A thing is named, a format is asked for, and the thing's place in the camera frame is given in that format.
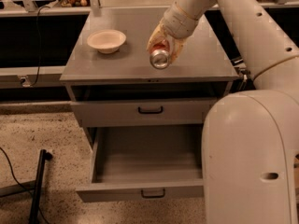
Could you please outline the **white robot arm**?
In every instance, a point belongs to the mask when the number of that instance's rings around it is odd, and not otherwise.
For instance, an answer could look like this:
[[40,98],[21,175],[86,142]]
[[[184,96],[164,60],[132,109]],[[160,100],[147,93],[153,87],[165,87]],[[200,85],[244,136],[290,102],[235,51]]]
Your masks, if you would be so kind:
[[221,11],[250,71],[252,91],[206,116],[202,162],[207,224],[298,224],[298,48],[256,0],[176,0],[148,43],[172,37],[171,56],[211,7]]

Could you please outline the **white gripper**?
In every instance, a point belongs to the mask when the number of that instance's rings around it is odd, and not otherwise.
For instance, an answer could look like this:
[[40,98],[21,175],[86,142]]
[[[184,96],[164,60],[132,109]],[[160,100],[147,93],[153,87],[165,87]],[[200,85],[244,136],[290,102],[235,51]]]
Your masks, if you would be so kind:
[[[198,22],[198,18],[184,11],[177,2],[173,3],[151,34],[147,51],[149,54],[157,49],[170,51],[170,63],[173,63],[182,52],[186,38],[193,34]],[[172,36],[170,45],[168,35]]]

